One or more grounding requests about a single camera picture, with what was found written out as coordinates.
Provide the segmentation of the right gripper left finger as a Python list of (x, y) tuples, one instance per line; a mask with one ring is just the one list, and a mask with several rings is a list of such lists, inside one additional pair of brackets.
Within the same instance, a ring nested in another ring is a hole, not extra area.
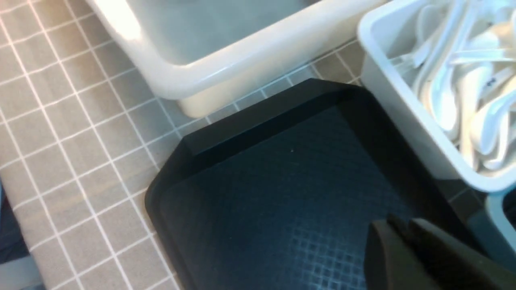
[(370, 223), (364, 258), (368, 290), (439, 290), (411, 246), (387, 220)]

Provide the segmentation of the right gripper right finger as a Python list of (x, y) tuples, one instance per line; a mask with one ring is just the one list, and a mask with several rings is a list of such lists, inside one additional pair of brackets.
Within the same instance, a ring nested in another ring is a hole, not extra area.
[(514, 290), (515, 274), (424, 219), (408, 223), (388, 216), (389, 225), (413, 248), (443, 290)]

